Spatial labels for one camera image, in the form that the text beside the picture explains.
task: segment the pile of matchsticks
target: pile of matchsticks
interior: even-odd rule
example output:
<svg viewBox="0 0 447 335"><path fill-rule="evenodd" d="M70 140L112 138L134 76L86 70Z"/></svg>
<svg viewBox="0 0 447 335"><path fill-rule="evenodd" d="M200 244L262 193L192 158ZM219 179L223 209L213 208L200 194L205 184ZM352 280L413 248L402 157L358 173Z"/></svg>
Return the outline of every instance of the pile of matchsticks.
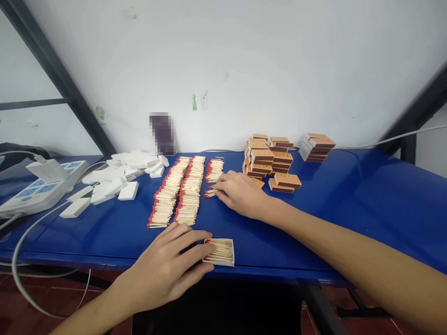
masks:
<svg viewBox="0 0 447 335"><path fill-rule="evenodd" d="M185 179L180 186L179 201L174 221L192 226L199 210L200 187L203 179L205 157L194 156L190 161Z"/></svg>
<svg viewBox="0 0 447 335"><path fill-rule="evenodd" d="M217 182L220 175L223 173L224 161L223 157L214 156L214 159L211 158L208 163L208 168L206 169L206 183L209 184L211 182Z"/></svg>
<svg viewBox="0 0 447 335"><path fill-rule="evenodd" d="M168 226L190 160L190 157L180 156L154 194L155 201L152 206L152 214L149 217L148 228L165 228Z"/></svg>
<svg viewBox="0 0 447 335"><path fill-rule="evenodd" d="M206 190L205 194L203 195L205 198L211 198L212 196L215 196L218 190L214 189L214 186L216 186L216 184L208 186L208 190Z"/></svg>
<svg viewBox="0 0 447 335"><path fill-rule="evenodd" d="M205 243L212 243L216 250L204 257L203 262L216 265L234 266L234 248L231 239L206 239Z"/></svg>

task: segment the blue tabletop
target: blue tabletop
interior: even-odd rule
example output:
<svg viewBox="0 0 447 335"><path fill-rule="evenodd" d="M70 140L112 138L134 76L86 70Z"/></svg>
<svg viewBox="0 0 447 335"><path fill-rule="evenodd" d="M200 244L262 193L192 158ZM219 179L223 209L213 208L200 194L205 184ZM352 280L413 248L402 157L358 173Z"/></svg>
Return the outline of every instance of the blue tabletop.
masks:
<svg viewBox="0 0 447 335"><path fill-rule="evenodd" d="M241 171L244 159L243 153L200 155L207 157L205 164L215 155L225 157L225 172ZM271 192L266 183L267 194L381 241L447 274L447 179L375 149L333 150L322 164L305 163L297 152L292 155L295 160L290 173L299 176L302 187L293 194L282 194ZM63 161L82 158L89 158L90 162L98 160L98 157L66 157ZM171 164L175 160L176 157L169 157ZM0 203L36 179L27 173L6 178L3 173L0 174ZM128 268L162 231L146 227L153 194L162 180L145 174L137 179L140 186L134 201L114 198L89 206L76 219L62 219L58 217L59 212L52 214L28 235L20 259L42 264ZM204 182L202 194L207 186ZM11 257L20 236L44 213L33 215L0 240L3 260ZM262 222L240 216L217 197L201 198L193 228L234 241L236 266L216 267L212 276L293 278L339 285L345 282L295 239Z"/></svg>

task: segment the red tile floor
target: red tile floor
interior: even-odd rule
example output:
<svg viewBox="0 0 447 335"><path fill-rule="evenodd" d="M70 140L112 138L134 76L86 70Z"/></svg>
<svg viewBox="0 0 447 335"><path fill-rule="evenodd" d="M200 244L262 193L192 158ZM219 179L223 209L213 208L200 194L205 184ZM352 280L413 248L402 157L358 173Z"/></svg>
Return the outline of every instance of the red tile floor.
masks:
<svg viewBox="0 0 447 335"><path fill-rule="evenodd" d="M118 275L115 271L93 270L92 275L113 281ZM73 313L84 293L82 284L73 283L61 278L22 279L28 292L45 309L58 314ZM337 307L356 308L348 291L343 288L323 287L323 292L334 309ZM101 290L88 290L84 303L93 300L101 294ZM365 294L359 292L365 304L369 307L378 305ZM303 335L320 334L315 326L307 306L302 314ZM9 275L0 275L0 335L46 335L51 332L61 320L47 317L35 310L23 298ZM396 319L343 319L342 323L349 335L417 335L404 322ZM131 334L131 319L117 325L112 335Z"/></svg>

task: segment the white cable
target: white cable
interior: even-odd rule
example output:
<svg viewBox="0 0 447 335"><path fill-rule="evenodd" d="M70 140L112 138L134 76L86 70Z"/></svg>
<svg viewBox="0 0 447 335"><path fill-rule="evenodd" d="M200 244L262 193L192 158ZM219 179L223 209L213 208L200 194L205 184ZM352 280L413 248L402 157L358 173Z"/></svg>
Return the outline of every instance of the white cable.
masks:
<svg viewBox="0 0 447 335"><path fill-rule="evenodd" d="M31 265L31 264L30 264L30 263L16 264L16 266L28 266L28 265ZM8 267L11 267L12 264L11 264L11 263L3 263L3 262L0 262L0 266L8 266Z"/></svg>
<svg viewBox="0 0 447 335"><path fill-rule="evenodd" d="M71 275L77 271L79 271L80 269L74 269L62 274L54 274L54 275L35 275L35 274L25 274L25 273L21 273L19 274L20 277L31 277L31 278L60 278L60 277L65 277L66 275ZM8 271L0 271L0 274L3 275L11 275L12 272L8 272Z"/></svg>
<svg viewBox="0 0 447 335"><path fill-rule="evenodd" d="M38 303L36 303L31 296L28 294L28 292L25 290L25 288L23 287L22 283L20 282L20 278L19 278L19 274L17 272L17 258L19 256L19 250L20 247L22 246L23 241L25 240L26 236L29 234L29 232L39 223L41 222L43 219L45 219L47 216L49 216L50 214L54 213L56 210L64 207L65 205L69 204L69 201L66 201L65 203L61 204L60 206L52 209L51 211L49 211L48 213L46 213L43 217L41 217L40 219L38 219L35 223L33 223L26 231L25 233L22 235L22 237L20 238L19 242L17 243L15 249L14 249L14 254L13 254L13 259L12 259L12 264L11 264L11 269L13 272L13 277L14 277L14 282L15 285L17 286L17 288L19 289L20 293L22 293L22 295L25 297L25 299L39 312L41 312L42 314L46 315L46 316L50 316L56 319L66 319L67 316L63 316L63 315L56 315L53 313L50 313L46 310L44 310L41 306L39 306ZM87 286L85 288L84 291L84 297L85 294L88 291L88 284L90 282L90 275L91 275L91 270L89 272L88 275L88 281L87 281Z"/></svg>
<svg viewBox="0 0 447 335"><path fill-rule="evenodd" d="M87 279L87 284L86 284L86 287L85 287L84 295L82 296L81 302L79 303L78 308L76 310L78 310L81 307L82 303L84 302L85 295L87 294L87 291L88 291L88 285L90 284L90 277L91 276L92 276L92 269L90 269L88 271L88 279Z"/></svg>
<svg viewBox="0 0 447 335"><path fill-rule="evenodd" d="M4 156L4 155L6 155L6 154L31 154L31 155L34 156L34 159L35 159L36 161L38 161L39 163L41 163L41 164L43 164L43 163L45 163L45 162L47 161L47 160L46 160L44 157L42 157L41 155L39 155L39 154L35 154L35 153L31 152L31 151L22 151L22 150L5 151L5 152L0 153L0 156Z"/></svg>
<svg viewBox="0 0 447 335"><path fill-rule="evenodd" d="M16 215L14 215L11 219L9 219L8 221L6 221L5 223L3 223L0 226L0 230L5 229L7 226L9 226L11 223L13 223L14 221L16 221L20 216L22 216L24 213L23 212L18 212Z"/></svg>
<svg viewBox="0 0 447 335"><path fill-rule="evenodd" d="M208 151L212 151L212 152L219 152L219 151L227 151L227 152L243 152L243 150L227 150L227 149L206 149L206 150L202 150L199 152L208 152Z"/></svg>
<svg viewBox="0 0 447 335"><path fill-rule="evenodd" d="M4 156L6 154L31 154L34 157L39 156L38 154L32 153L31 151L22 151L22 150L5 151L5 152L0 153L0 156Z"/></svg>
<svg viewBox="0 0 447 335"><path fill-rule="evenodd" d="M100 167L97 167L95 170L93 170L93 171L96 171L96 170L99 170L100 168L102 168L104 165L107 165L107 162L97 162L97 163L95 163L95 164L92 164L92 165L90 165L82 174L81 174L81 176L79 177L79 180L76 182L76 185L77 184L79 184L81 181L82 181L82 179L84 179L84 177L86 177L86 176L88 176L90 173L92 173L93 171L90 171L89 173L87 173L87 174L85 174L85 172L87 171L87 170L89 170L91 167L93 167L93 166L95 166L95 165L98 165L98 164L103 164L102 166L100 166Z"/></svg>
<svg viewBox="0 0 447 335"><path fill-rule="evenodd" d="M415 130L415 131L412 131L412 132L409 132L409 133L405 133L405 134L402 134L402 135L399 135L399 136L395 136L395 137L392 137L392 138L389 138L389 139L386 139L386 140L383 140L383 141L380 141L380 142L377 142L377 143L369 144L369 145L363 146L363 147L335 147L335 149L363 149L363 148L367 148L367 147L375 147L376 145L387 143L387 142L390 142L390 141L393 141L393 140L397 140L397 139L405 137L405 136L418 134L418 133L422 133L422 132L429 131L429 130L441 129L441 128L447 128L447 125Z"/></svg>

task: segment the hand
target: hand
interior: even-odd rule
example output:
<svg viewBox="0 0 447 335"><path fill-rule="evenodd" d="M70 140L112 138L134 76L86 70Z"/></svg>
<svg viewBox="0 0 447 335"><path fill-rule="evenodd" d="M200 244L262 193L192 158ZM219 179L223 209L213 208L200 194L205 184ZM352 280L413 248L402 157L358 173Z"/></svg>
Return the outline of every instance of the hand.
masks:
<svg viewBox="0 0 447 335"><path fill-rule="evenodd" d="M180 254L192 243L211 237L209 232L192 230L190 226L177 222L171 223L161 232L135 264L112 284L111 289L119 292L119 298L129 309L129 315L180 298L205 273L214 270L214 265L201 263L186 272L216 249L211 243L198 244Z"/></svg>
<svg viewBox="0 0 447 335"><path fill-rule="evenodd" d="M219 177L214 189L219 190L216 195L229 208L243 216L261 221L270 209L269 204L273 199L250 177L231 170Z"/></svg>

